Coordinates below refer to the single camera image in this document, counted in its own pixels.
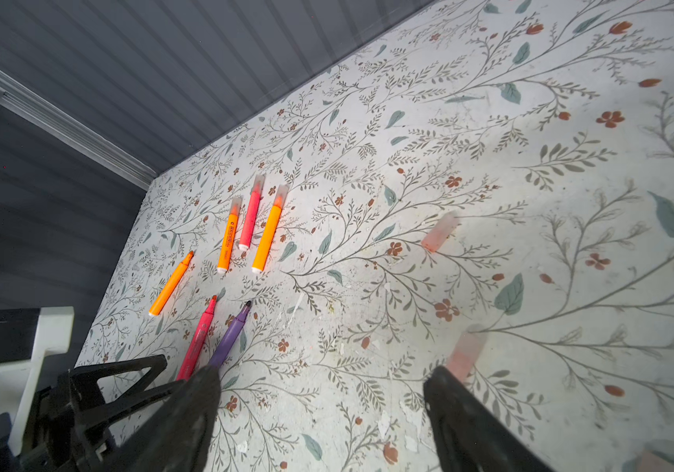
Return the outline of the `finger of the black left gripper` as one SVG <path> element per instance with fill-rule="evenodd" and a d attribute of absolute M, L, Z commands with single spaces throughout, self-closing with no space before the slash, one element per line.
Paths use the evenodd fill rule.
<path fill-rule="evenodd" d="M 152 381 L 139 380 L 114 400 L 104 399 L 97 381 L 73 381 L 74 426 L 71 456 L 77 471 L 97 471 L 104 465 L 101 448 L 110 455 L 118 446 L 110 427 L 146 407 L 167 399 L 185 381 L 150 387 Z"/>
<path fill-rule="evenodd" d="M 136 411 L 169 396 L 169 385 L 150 388 L 166 369 L 163 355 L 89 365 L 70 374 L 71 406 L 80 425 L 113 425 Z M 144 373 L 129 389 L 111 402 L 104 399 L 98 381 L 128 373 Z"/>

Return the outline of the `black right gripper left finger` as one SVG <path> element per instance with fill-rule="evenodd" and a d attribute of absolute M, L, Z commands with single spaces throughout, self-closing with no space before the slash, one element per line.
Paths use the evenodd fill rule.
<path fill-rule="evenodd" d="M 193 374 L 109 458 L 104 471 L 203 471 L 221 397 L 218 369 Z"/>

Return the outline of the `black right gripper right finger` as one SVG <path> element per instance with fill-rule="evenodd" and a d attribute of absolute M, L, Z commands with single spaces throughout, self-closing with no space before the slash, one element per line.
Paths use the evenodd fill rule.
<path fill-rule="evenodd" d="M 442 471 L 551 471 L 445 367 L 425 381 L 424 397 Z"/>

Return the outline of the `purple marker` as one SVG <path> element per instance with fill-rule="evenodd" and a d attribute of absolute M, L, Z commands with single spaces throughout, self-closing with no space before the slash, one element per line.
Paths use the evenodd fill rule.
<path fill-rule="evenodd" d="M 228 326 L 227 332 L 225 332 L 223 338 L 221 338 L 219 346 L 217 346 L 208 362 L 209 366 L 220 368 L 225 362 L 232 347 L 245 327 L 248 314 L 250 314 L 250 309 L 252 309 L 252 301 L 248 301 L 243 306 L 241 312 L 234 318 L 234 320 L 232 320 L 230 326 Z"/>

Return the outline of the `pink marker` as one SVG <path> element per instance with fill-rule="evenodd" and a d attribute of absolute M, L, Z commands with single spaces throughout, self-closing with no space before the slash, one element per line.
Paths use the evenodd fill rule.
<path fill-rule="evenodd" d="M 217 296 L 214 295 L 211 298 L 207 308 L 201 315 L 201 319 L 199 320 L 199 324 L 197 325 L 197 329 L 193 335 L 190 347 L 178 372 L 177 381 L 188 380 L 193 375 L 193 371 L 195 371 L 195 365 L 197 365 L 197 359 L 199 359 L 199 355 L 201 355 L 205 338 L 207 337 L 208 331 L 213 322 L 216 303 Z"/>
<path fill-rule="evenodd" d="M 260 207 L 264 183 L 265 175 L 256 175 L 252 191 L 250 191 L 250 200 L 239 241 L 239 249 L 244 252 L 250 250 L 250 246 L 252 245 L 252 236 L 254 235 L 254 228 L 256 228 L 256 218 L 258 217 L 258 208 Z"/>

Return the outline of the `translucent pink pen cap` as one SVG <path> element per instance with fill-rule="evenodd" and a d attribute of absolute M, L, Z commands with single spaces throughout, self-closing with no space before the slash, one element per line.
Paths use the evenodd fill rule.
<path fill-rule="evenodd" d="M 437 252 L 458 226 L 454 212 L 447 212 L 422 240 L 422 246 L 429 252 Z"/>

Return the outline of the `lone orange marker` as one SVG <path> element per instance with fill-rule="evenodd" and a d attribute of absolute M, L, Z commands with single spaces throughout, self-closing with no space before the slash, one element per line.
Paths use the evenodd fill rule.
<path fill-rule="evenodd" d="M 152 306 L 149 309 L 148 314 L 152 317 L 157 317 L 161 314 L 163 308 L 166 306 L 170 296 L 174 293 L 175 289 L 179 285 L 183 276 L 189 269 L 191 262 L 193 261 L 193 256 L 195 255 L 194 251 L 189 252 L 189 254 L 179 263 L 175 271 L 171 274 L 171 277 L 168 279 L 162 290 L 160 291 L 157 299 L 154 301 Z"/>

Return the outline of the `aluminium left corner post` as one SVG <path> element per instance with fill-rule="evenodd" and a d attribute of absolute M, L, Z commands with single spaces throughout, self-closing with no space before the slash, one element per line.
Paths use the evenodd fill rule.
<path fill-rule="evenodd" d="M 157 172 L 0 69 L 0 106 L 141 189 Z"/>

